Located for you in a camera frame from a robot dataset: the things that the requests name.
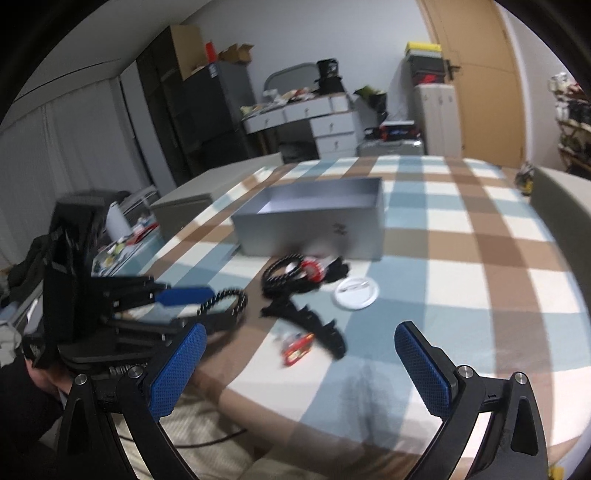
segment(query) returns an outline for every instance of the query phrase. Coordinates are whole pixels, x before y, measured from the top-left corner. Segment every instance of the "drawer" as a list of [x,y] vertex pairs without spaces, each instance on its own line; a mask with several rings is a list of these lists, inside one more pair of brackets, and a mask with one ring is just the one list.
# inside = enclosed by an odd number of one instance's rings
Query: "drawer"
[[339,113],[338,115],[313,118],[310,120],[310,126],[314,137],[355,132],[353,113]]
[[285,115],[283,113],[283,108],[281,108],[271,112],[261,113],[260,115],[244,120],[244,128],[246,129],[246,133],[251,134],[267,128],[277,127],[284,123]]
[[346,95],[334,95],[330,97],[330,106],[333,112],[346,112],[349,110],[349,99]]
[[291,105],[284,107],[283,110],[285,111],[285,119],[288,122],[295,122],[332,113],[330,99],[328,97],[316,98],[314,100],[307,100],[300,103],[292,103]]
[[355,134],[346,134],[317,138],[316,148],[319,154],[340,150],[357,150],[357,137]]
[[339,160],[340,158],[357,158],[356,150],[339,150],[338,152],[321,153],[321,160]]

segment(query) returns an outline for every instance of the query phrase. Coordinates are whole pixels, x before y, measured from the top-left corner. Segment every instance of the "white cabinet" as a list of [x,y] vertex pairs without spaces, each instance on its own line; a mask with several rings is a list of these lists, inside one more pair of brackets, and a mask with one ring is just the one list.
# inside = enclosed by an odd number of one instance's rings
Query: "white cabinet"
[[297,102],[286,105],[283,109],[285,119],[288,122],[314,118],[315,116],[329,115],[332,113],[330,99],[328,97],[315,98],[305,102]]
[[353,112],[321,116],[310,120],[314,137],[347,134],[356,131]]
[[349,110],[349,99],[344,93],[342,95],[331,95],[330,106],[334,113],[346,112]]
[[316,148],[319,154],[338,152],[340,150],[355,150],[357,148],[357,136],[355,133],[350,133],[320,137],[316,139]]
[[418,85],[415,98],[427,154],[461,158],[462,129],[455,87],[441,83]]
[[247,120],[244,120],[243,123],[246,133],[252,134],[267,128],[283,125],[285,123],[285,114],[283,108],[280,108],[250,117]]

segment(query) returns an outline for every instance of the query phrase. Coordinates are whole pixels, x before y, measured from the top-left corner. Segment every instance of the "metal screw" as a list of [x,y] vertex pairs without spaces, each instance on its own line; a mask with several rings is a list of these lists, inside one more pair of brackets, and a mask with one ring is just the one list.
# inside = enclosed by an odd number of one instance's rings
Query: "metal screw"
[[515,374],[515,380],[517,380],[517,383],[525,385],[527,383],[527,376],[521,372],[517,372]]
[[466,365],[462,365],[458,368],[457,372],[464,378],[472,378],[474,376],[474,370]]
[[141,368],[139,365],[136,365],[135,367],[131,367],[129,369],[129,372],[127,372],[127,374],[131,378],[139,378],[139,377],[141,377],[142,373],[144,373],[144,369]]
[[76,377],[74,382],[76,382],[76,385],[84,385],[86,380],[88,380],[88,377],[85,374],[80,374]]

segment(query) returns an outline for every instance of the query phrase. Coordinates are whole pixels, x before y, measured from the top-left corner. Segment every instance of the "blue gripper pad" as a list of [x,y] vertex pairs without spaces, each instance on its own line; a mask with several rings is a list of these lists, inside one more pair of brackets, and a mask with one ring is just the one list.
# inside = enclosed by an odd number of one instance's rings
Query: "blue gripper pad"
[[168,288],[161,291],[154,299],[165,307],[178,305],[202,304],[211,299],[216,293],[208,286]]
[[155,421],[170,415],[207,344],[205,327],[196,323],[185,340],[150,385],[148,408]]
[[416,329],[412,322],[404,322],[396,327],[394,332],[396,352],[429,413],[434,417],[446,419],[451,412],[452,389],[435,365],[433,357],[427,353],[426,346],[421,344],[407,325],[409,323]]

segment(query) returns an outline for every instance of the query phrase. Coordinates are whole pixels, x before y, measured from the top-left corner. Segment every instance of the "yellow box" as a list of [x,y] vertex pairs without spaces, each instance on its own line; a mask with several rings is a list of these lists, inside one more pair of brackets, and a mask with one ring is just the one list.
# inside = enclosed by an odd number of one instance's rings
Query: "yellow box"
[[410,41],[407,43],[407,48],[405,53],[408,53],[409,50],[426,50],[426,51],[436,51],[441,52],[441,45],[437,43],[424,43],[419,41]]

